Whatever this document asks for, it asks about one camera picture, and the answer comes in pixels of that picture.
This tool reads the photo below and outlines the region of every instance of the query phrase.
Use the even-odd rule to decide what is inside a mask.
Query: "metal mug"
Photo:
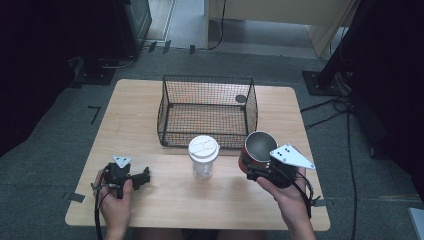
[[[269,153],[277,148],[277,141],[268,133],[260,131],[250,133],[241,149],[238,162],[240,169],[247,173],[248,164],[265,167],[270,162]]]

